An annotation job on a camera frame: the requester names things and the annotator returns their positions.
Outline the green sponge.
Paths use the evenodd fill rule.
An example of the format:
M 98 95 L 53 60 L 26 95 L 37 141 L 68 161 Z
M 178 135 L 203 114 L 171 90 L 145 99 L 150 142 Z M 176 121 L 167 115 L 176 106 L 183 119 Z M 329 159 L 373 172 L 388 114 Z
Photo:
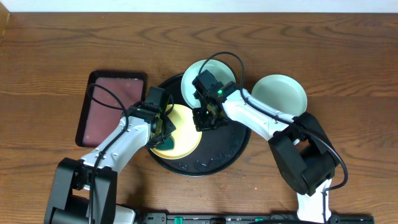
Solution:
M 169 136 L 168 138 L 164 139 L 160 144 L 156 145 L 156 149 L 160 151 L 169 151 L 174 149 L 175 147 L 175 141 L 172 136 Z

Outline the yellow plate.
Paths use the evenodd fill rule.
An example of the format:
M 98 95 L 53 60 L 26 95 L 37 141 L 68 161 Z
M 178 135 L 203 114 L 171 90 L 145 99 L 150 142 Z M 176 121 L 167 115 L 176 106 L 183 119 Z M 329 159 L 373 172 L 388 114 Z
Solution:
M 164 145 L 166 145 L 164 143 L 152 148 L 151 151 L 163 159 L 181 159 L 197 148 L 201 141 L 202 132 L 196 130 L 192 109 L 187 106 L 174 104 L 174 108 L 168 117 L 176 127 L 176 130 L 171 133 L 174 146 L 171 149 L 164 150 Z

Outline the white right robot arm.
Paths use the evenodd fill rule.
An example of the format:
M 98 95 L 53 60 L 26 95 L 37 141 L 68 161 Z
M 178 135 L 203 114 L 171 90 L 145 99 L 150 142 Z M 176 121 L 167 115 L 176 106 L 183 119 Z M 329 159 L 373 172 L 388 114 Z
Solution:
M 301 221 L 328 223 L 328 193 L 341 157 L 318 120 L 310 113 L 283 113 L 255 98 L 235 82 L 194 81 L 193 95 L 200 105 L 193 110 L 197 130 L 217 129 L 237 121 L 269 144 L 286 183 L 296 191 Z

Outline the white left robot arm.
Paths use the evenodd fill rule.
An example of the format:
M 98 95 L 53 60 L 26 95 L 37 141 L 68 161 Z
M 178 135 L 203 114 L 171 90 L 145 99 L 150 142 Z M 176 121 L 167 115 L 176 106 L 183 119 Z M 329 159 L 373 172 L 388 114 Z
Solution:
M 173 106 L 139 102 L 124 108 L 117 128 L 79 160 L 57 166 L 45 223 L 134 223 L 133 209 L 116 203 L 118 175 L 142 147 L 165 144 L 175 126 Z

